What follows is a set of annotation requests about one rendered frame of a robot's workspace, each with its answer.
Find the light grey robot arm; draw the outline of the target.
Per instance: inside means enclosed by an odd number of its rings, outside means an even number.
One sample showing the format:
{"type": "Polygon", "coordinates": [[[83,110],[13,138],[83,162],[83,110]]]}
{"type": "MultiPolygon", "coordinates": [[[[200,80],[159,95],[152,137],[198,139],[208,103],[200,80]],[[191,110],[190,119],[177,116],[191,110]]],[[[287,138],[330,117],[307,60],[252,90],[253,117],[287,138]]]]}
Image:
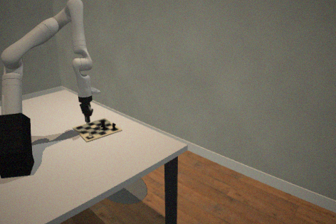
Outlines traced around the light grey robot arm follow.
{"type": "Polygon", "coordinates": [[[72,42],[75,54],[84,58],[75,58],[72,62],[78,83],[78,96],[99,95],[100,91],[90,86],[90,76],[80,74],[91,70],[93,62],[88,54],[83,28],[83,3],[81,0],[68,0],[65,8],[54,17],[48,18],[28,32],[23,38],[6,48],[1,54],[4,74],[1,85],[1,114],[22,113],[22,56],[30,49],[44,44],[67,23],[72,21],[72,42]]]}

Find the chessboard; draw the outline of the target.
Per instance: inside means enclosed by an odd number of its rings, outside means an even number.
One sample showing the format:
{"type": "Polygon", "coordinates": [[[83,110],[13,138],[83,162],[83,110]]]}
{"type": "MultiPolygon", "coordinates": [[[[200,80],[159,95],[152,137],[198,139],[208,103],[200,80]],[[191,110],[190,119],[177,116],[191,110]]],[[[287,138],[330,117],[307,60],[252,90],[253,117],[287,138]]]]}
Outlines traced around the chessboard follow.
{"type": "Polygon", "coordinates": [[[116,130],[112,130],[112,122],[109,120],[103,118],[99,119],[93,122],[90,122],[90,124],[82,124],[76,127],[73,127],[73,129],[86,141],[86,142],[91,142],[93,140],[106,137],[108,135],[121,132],[122,129],[117,127],[115,125],[116,130]],[[105,121],[105,126],[107,127],[106,130],[103,130],[101,121],[105,121]],[[90,130],[91,133],[91,138],[89,138],[89,133],[88,131],[90,130]]]}

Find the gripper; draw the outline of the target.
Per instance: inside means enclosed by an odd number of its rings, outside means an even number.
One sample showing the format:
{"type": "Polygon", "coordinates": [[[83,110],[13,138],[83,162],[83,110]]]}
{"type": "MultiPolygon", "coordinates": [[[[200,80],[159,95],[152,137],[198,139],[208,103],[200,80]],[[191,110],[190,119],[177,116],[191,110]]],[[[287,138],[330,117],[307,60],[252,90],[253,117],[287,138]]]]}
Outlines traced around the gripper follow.
{"type": "Polygon", "coordinates": [[[79,102],[84,102],[80,104],[80,108],[85,116],[85,122],[87,123],[90,122],[90,116],[92,116],[93,113],[93,109],[90,108],[90,102],[92,100],[93,100],[92,95],[89,97],[78,97],[79,102]]]}

